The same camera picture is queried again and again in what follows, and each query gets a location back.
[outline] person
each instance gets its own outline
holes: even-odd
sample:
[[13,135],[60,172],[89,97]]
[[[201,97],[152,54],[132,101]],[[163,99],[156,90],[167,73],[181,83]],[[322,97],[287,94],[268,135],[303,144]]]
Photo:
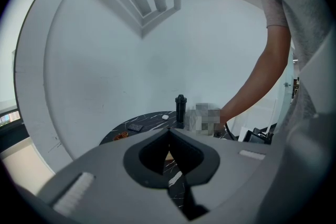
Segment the person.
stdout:
[[[328,34],[333,18],[325,0],[261,0],[267,22],[267,43],[249,78],[221,109],[217,129],[258,102],[283,73],[293,43],[300,70]],[[295,123],[315,114],[304,84],[276,132],[289,131]]]

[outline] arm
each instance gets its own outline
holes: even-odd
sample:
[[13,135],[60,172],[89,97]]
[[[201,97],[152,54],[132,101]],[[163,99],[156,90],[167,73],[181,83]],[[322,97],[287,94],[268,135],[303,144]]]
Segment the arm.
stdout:
[[266,48],[251,75],[221,110],[221,126],[258,102],[274,86],[287,65],[291,40],[288,27],[269,26],[267,31]]

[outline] black bottle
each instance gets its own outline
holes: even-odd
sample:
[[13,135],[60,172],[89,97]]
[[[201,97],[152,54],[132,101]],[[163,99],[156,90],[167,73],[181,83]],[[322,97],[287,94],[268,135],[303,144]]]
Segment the black bottle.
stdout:
[[178,97],[175,98],[175,102],[176,102],[176,121],[183,122],[187,98],[184,97],[183,94],[179,94]]

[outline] shirt sleeve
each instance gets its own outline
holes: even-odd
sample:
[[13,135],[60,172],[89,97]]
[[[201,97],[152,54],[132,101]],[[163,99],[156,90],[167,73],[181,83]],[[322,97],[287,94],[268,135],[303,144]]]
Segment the shirt sleeve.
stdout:
[[271,25],[288,27],[282,0],[261,0],[266,16],[267,27]]

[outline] gray shirt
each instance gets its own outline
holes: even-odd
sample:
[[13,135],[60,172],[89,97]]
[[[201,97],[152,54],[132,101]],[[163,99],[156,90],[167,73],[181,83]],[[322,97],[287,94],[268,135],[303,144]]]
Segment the gray shirt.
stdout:
[[[289,27],[300,70],[317,51],[332,25],[325,0],[261,0],[267,27]],[[288,132],[299,121],[315,114],[314,105],[303,84],[276,133]]]

